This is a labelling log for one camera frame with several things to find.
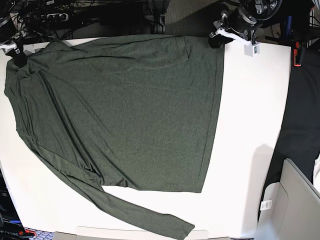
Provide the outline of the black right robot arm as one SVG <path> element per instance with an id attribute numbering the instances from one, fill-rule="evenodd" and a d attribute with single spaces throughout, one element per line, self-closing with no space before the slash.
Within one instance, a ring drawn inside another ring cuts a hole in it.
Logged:
<path id="1" fill-rule="evenodd" d="M 0 18 L 0 49 L 13 63 L 22 68 L 27 64 L 27 56 L 20 35 L 10 15 Z"/>

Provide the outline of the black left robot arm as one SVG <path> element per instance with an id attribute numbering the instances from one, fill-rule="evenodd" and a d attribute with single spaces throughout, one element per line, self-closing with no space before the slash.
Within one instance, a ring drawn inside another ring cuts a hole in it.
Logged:
<path id="1" fill-rule="evenodd" d="M 310 11 L 320 8 L 318 0 L 228 0 L 234 10 L 222 5 L 221 17 L 213 22 L 209 45 L 213 49 L 236 40 L 257 43 L 258 30 L 280 24 L 279 38 L 268 37 L 281 45 L 306 43 L 312 33 Z"/>

